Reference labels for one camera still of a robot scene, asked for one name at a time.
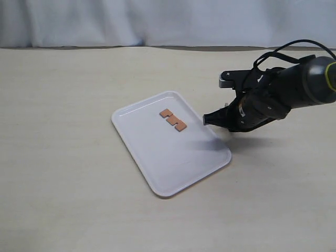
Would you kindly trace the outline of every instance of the table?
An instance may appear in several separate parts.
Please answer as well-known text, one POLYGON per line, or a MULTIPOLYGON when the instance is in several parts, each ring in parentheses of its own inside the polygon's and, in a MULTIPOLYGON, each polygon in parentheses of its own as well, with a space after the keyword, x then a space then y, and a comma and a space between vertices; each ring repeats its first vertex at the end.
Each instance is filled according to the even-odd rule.
MULTIPOLYGON (((324 55, 313 50, 285 53, 324 55)), ((336 249, 336 104, 251 133, 214 127, 230 165, 164 200, 111 123, 116 109, 165 90, 199 114, 217 110, 234 98, 219 73, 264 52, 0 49, 0 251, 336 249)))

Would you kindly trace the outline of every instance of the white tray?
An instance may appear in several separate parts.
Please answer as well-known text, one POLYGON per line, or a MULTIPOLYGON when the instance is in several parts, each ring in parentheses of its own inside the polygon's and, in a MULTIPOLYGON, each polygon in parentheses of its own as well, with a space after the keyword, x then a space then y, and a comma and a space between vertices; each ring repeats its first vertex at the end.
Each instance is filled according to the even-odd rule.
POLYGON ((174 91, 117 110, 112 122, 152 191, 170 197, 222 168, 231 152, 174 91), (159 113, 164 109, 187 124, 178 132, 159 113))

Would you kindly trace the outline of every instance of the white backdrop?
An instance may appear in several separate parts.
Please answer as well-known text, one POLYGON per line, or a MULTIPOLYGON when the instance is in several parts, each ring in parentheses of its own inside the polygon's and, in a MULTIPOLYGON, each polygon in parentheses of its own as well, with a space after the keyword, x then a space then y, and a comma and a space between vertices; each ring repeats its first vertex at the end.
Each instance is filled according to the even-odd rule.
POLYGON ((336 47, 335 0, 0 0, 0 46, 336 47))

